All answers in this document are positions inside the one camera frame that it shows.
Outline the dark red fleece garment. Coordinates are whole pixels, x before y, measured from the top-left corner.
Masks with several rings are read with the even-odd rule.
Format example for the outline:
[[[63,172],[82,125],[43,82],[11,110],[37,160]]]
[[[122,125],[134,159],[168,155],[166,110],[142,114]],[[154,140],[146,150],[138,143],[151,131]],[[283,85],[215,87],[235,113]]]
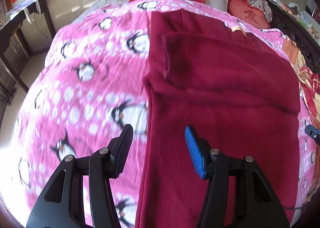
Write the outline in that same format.
[[[296,204],[299,83],[290,63],[252,33],[180,9],[152,12],[148,141],[137,227],[195,227],[207,184],[184,130],[227,156],[252,156],[285,207]]]

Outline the red orange floral blanket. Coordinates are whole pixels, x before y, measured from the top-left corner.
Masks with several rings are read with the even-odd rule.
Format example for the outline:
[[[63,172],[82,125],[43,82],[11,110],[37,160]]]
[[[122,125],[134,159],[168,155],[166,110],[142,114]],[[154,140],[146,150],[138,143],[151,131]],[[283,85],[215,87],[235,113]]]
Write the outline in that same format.
[[[319,129],[319,74],[307,67],[302,52],[288,36],[283,42],[284,53],[288,56],[302,88],[302,97],[306,104],[311,122]]]

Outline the dark carved wooden headboard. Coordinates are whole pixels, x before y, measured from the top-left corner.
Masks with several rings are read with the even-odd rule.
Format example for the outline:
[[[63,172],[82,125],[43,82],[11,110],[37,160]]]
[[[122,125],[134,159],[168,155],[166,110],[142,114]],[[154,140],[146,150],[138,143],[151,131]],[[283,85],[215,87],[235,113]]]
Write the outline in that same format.
[[[295,41],[313,73],[319,73],[319,44],[313,36],[291,15],[275,2],[266,0],[272,10],[271,28],[277,28]]]

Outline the cluttered shelf items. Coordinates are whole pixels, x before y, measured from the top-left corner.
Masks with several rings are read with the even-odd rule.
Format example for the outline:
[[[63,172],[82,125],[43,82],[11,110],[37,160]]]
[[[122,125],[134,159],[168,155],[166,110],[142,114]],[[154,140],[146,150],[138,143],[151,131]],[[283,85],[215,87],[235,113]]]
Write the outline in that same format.
[[[308,33],[315,39],[319,44],[319,22],[316,21],[310,8],[306,6],[305,9],[301,8],[295,2],[285,4],[281,0],[270,0],[273,4],[280,7],[285,13],[290,15],[296,20],[302,27],[304,27]]]

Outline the pink penguin print blanket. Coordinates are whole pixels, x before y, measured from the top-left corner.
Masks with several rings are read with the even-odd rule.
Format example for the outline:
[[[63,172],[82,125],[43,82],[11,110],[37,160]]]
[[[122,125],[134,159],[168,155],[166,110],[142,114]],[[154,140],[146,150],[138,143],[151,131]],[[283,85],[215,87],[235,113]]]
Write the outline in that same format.
[[[281,31],[258,29],[229,13],[188,0],[108,4],[63,27],[25,97],[12,137],[17,162],[4,193],[11,199],[13,216],[24,226],[44,186],[67,155],[90,156],[107,147],[129,124],[133,140],[124,170],[119,178],[110,179],[110,186],[120,227],[137,227],[148,141],[149,97],[144,78],[150,71],[151,14],[180,9],[223,21],[233,32],[252,33],[290,63],[282,49],[287,36]],[[290,225],[298,213],[308,209],[313,193],[319,190],[319,149],[305,133],[305,127],[313,124],[299,79],[298,83],[297,198],[293,207],[281,204]],[[87,176],[83,177],[83,197],[85,222],[93,227]]]

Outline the right red heart pillow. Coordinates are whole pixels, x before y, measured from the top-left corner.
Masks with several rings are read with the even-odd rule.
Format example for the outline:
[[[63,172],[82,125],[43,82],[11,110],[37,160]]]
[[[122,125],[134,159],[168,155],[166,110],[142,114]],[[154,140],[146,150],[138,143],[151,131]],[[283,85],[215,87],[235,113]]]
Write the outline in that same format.
[[[228,0],[227,11],[239,20],[242,20],[258,29],[269,29],[270,25],[264,13],[250,5],[247,0]]]

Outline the dark wooden side table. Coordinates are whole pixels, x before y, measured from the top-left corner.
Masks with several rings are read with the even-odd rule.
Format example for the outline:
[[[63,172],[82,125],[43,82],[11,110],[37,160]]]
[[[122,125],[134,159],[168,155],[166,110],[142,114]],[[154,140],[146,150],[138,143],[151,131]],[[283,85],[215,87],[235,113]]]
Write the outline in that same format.
[[[1,116],[4,115],[6,101],[12,89],[18,84],[25,92],[29,88],[20,78],[20,73],[33,56],[48,51],[48,47],[32,51],[22,32],[22,24],[32,15],[44,15],[51,37],[56,30],[49,12],[47,0],[26,0],[13,10],[14,16],[1,27]]]

